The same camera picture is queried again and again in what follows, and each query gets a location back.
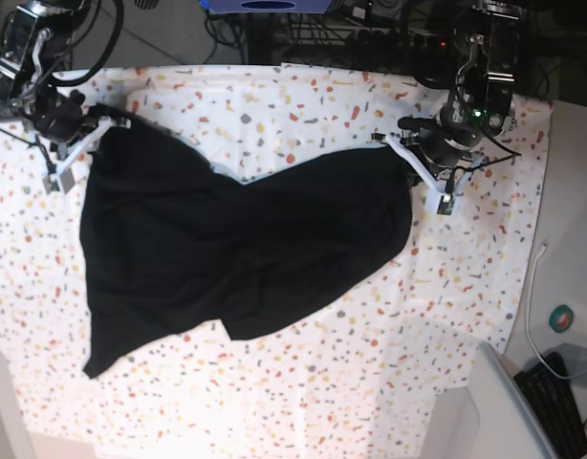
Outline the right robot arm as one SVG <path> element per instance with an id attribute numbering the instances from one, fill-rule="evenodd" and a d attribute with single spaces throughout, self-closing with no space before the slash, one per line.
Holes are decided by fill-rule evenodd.
<path id="1" fill-rule="evenodd" d="M 28 1 L 16 7 L 5 27 L 0 50 L 0 121 L 23 121 L 51 142 L 69 143 L 84 125 L 84 96 L 74 89 L 102 69 L 123 28 L 124 3 L 116 1 L 115 23 L 104 51 L 82 76 L 61 79 L 54 75 L 60 63 L 89 34 L 76 38 L 87 19 L 89 1 Z"/>

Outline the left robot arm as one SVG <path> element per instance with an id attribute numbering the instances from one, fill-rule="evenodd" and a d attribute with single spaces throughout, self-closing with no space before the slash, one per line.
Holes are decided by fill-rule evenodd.
<path id="1" fill-rule="evenodd" d="M 469 157 L 478 144 L 496 142 L 514 122 L 515 70 L 524 11 L 499 1 L 446 2 L 433 43 L 413 43 L 411 17 L 417 1 L 402 5 L 399 19 L 406 70 L 423 87 L 447 99 L 428 119 L 405 117 L 402 144 L 437 178 Z"/>

